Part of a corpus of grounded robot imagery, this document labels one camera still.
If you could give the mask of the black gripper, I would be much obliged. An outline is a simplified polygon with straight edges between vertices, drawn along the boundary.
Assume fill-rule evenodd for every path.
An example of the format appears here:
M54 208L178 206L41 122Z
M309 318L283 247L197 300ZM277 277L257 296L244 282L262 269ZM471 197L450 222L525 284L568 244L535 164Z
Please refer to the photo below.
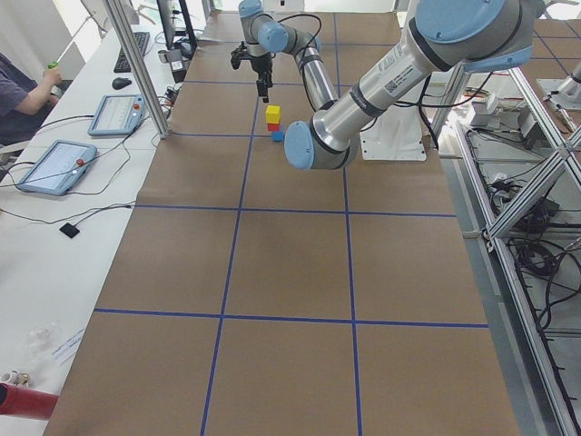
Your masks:
M251 58L251 68L258 75L256 81L258 96L264 103L268 103L269 89L271 88L272 55L263 54Z

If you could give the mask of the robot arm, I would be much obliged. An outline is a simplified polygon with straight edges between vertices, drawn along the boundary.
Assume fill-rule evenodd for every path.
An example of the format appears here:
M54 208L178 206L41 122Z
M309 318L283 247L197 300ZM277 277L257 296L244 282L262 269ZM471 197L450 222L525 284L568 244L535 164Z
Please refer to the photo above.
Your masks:
M300 170L335 170L356 157L360 131L432 73L457 64L489 73L527 62L543 8L541 1L420 1L400 41L342 97L331 89L313 35L274 20L260 1L240 2L239 14L242 51L253 68L271 74L272 55L292 55L316 107L308 122L288 126L288 162Z

